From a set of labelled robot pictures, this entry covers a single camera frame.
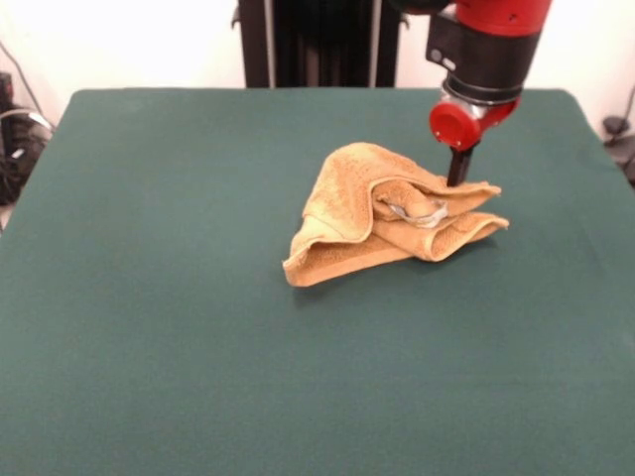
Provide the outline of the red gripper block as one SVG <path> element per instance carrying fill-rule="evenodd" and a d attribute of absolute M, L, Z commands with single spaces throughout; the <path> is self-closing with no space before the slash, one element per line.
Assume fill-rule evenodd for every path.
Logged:
<path fill-rule="evenodd" d="M 447 173 L 447 185 L 462 184 L 467 176 L 473 146 L 492 127 L 504 122 L 518 107 L 514 101 L 479 106 L 453 96 L 443 98 L 430 113 L 430 129 L 436 140 L 451 147 L 451 161 Z"/>

